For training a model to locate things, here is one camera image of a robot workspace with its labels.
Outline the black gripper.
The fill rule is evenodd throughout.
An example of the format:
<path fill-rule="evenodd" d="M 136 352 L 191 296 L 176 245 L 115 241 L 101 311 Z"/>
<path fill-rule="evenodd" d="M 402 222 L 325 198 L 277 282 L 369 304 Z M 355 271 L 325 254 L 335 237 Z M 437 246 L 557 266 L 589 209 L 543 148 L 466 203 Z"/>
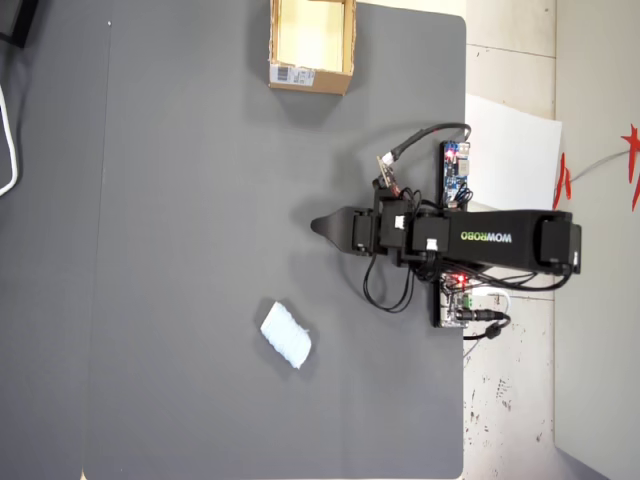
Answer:
<path fill-rule="evenodd" d="M 340 251 L 357 255 L 386 256 L 394 266 L 403 264 L 408 201 L 383 199 L 375 209 L 342 207 L 311 221 L 311 230 L 329 240 Z"/>

